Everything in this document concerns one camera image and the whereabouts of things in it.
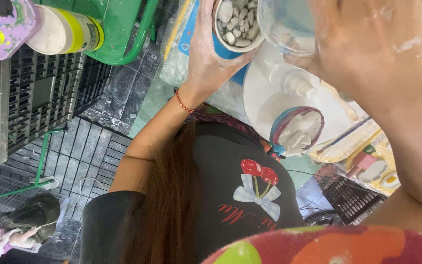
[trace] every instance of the black plastic crate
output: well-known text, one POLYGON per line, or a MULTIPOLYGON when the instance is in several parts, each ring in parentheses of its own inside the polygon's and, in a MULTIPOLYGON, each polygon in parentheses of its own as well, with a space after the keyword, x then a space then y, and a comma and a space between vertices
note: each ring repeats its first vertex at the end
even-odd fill
POLYGON ((384 196, 364 189, 347 178, 340 177, 339 181, 324 196, 345 224, 353 223, 371 207, 385 200, 384 196))
POLYGON ((110 69, 82 53, 43 55, 26 44, 0 61, 0 163, 99 99, 110 69))
POLYGON ((83 74, 79 81, 74 115, 78 115, 102 98, 110 81, 112 66, 86 57, 83 74))

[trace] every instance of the colorful sleeve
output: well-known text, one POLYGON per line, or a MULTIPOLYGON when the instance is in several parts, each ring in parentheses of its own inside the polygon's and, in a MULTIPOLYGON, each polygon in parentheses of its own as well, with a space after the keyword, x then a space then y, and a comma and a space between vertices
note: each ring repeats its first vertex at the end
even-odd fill
POLYGON ((387 226, 281 229, 227 245, 203 263, 417 264, 422 233, 387 226))

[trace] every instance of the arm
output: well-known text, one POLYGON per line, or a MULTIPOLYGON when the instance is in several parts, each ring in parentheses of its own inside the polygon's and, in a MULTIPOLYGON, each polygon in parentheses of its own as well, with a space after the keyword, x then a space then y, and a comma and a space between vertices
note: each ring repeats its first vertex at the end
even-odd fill
POLYGON ((382 127, 402 183, 365 223, 422 231, 420 0, 308 0, 313 57, 285 56, 349 94, 382 127))
MULTIPOLYGON (((251 61, 254 51, 233 60, 220 58, 214 52, 211 13, 213 0, 202 0, 196 17, 195 32, 190 43, 187 81, 179 89, 183 105, 194 109, 214 93, 225 81, 251 61)), ((120 161, 109 192, 143 190, 152 160, 172 140, 190 113, 173 97, 131 141, 120 161)))

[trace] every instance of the red string bracelet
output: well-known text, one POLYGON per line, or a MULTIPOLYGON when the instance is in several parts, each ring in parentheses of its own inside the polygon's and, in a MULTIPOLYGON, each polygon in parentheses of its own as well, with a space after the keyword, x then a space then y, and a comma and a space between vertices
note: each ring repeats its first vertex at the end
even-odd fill
POLYGON ((185 105, 182 104, 182 102, 179 99, 179 89, 177 89, 177 91, 175 92, 175 97, 177 97, 177 102, 179 102, 179 105, 187 112, 193 113, 193 111, 195 111, 194 109, 189 109, 187 108, 185 105))

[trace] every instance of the person's left hand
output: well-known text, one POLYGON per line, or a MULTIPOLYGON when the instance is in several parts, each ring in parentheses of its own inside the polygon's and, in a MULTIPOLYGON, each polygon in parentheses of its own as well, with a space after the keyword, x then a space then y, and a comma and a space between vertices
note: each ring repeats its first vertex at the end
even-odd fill
POLYGON ((258 50, 254 49, 232 60, 219 57, 214 51, 212 38, 213 5, 214 0, 200 0, 196 16, 195 33, 190 42, 188 79, 180 88, 180 98, 185 98, 187 95, 193 98, 189 102, 189 107, 195 107, 206 100, 224 82, 247 65, 258 50))

